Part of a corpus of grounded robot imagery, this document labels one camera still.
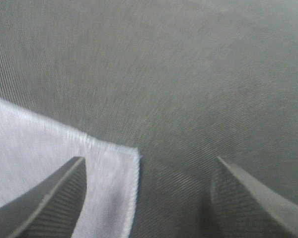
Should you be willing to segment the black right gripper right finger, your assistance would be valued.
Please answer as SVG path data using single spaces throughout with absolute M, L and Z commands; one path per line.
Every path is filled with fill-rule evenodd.
M 210 199 L 225 238 L 298 238 L 298 205 L 220 157 Z

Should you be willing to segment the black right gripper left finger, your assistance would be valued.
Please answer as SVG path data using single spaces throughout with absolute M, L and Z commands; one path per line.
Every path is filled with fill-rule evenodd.
M 84 157 L 73 157 L 45 180 L 0 207 L 0 238 L 70 238 L 87 189 Z

